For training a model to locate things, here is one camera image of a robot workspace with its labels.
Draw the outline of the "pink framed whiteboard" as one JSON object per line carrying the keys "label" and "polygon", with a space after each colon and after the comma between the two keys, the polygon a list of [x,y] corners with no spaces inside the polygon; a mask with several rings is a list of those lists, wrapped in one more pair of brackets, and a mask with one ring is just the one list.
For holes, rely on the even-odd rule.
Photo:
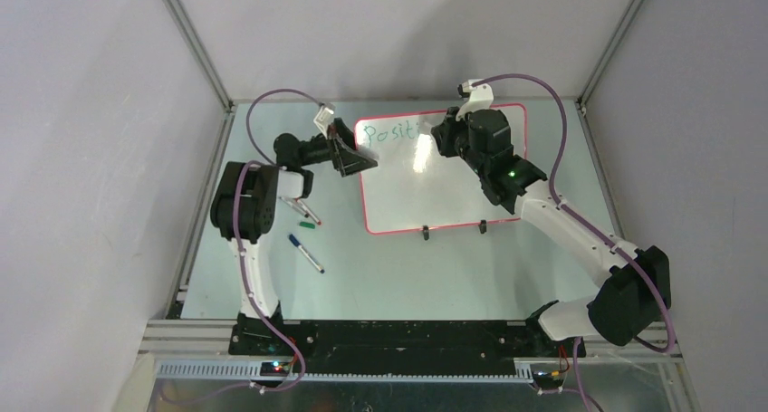
{"label": "pink framed whiteboard", "polygon": [[516,216],[485,197],[461,158],[439,155],[432,127],[444,110],[358,120],[354,138],[377,165],[360,172],[366,230],[372,235],[513,222]]}

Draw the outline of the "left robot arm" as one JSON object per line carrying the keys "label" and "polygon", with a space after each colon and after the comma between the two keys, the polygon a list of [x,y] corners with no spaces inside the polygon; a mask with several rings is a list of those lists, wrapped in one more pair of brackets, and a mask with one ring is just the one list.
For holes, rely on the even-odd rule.
{"label": "left robot arm", "polygon": [[329,162],[342,177],[350,177],[378,165],[370,153],[357,149],[352,130],[340,118],[307,140],[290,133],[278,136],[274,153],[273,164],[228,162],[210,208],[212,226],[238,261],[240,312],[251,319],[269,319],[280,306],[263,242],[272,229],[278,203],[286,201],[315,219],[317,215],[304,202],[314,184],[309,166]]}

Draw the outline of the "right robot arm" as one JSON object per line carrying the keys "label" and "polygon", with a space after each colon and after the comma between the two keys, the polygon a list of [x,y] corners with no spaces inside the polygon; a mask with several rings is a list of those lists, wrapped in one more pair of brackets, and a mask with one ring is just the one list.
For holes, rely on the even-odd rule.
{"label": "right robot arm", "polygon": [[489,201],[517,214],[575,256],[599,290],[593,297],[554,302],[533,315],[526,332],[532,352],[553,354],[564,340],[600,336],[617,346],[635,340],[668,353],[677,342],[671,321],[669,259],[609,235],[557,193],[554,175],[517,155],[507,118],[496,109],[460,113],[449,141],[477,174]]}

